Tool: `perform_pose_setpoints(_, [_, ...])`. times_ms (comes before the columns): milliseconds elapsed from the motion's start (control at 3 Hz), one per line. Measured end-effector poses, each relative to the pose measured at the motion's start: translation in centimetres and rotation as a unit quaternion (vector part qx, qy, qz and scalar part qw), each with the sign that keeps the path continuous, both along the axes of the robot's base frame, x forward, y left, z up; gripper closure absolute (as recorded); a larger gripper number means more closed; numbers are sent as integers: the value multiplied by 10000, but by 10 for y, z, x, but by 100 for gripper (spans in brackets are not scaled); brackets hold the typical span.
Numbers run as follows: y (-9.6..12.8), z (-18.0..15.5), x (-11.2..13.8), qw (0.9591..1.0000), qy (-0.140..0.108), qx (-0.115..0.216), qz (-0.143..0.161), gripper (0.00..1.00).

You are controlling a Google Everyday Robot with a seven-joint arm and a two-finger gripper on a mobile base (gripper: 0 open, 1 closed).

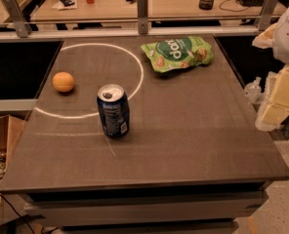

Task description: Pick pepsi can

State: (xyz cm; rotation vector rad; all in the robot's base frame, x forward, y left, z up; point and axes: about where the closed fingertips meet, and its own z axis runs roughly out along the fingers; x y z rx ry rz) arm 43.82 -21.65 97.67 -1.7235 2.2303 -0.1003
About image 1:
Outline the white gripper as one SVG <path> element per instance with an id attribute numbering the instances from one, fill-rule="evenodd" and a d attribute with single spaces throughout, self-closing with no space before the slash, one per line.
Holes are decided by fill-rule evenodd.
<path id="1" fill-rule="evenodd" d="M 252 42 L 260 49 L 271 48 L 276 59 L 289 63 L 289 8 L 277 23 L 270 25 Z M 278 72 L 268 75 L 265 95 L 258 110 L 255 126 L 258 130 L 271 132 L 289 116 L 289 64 Z"/>

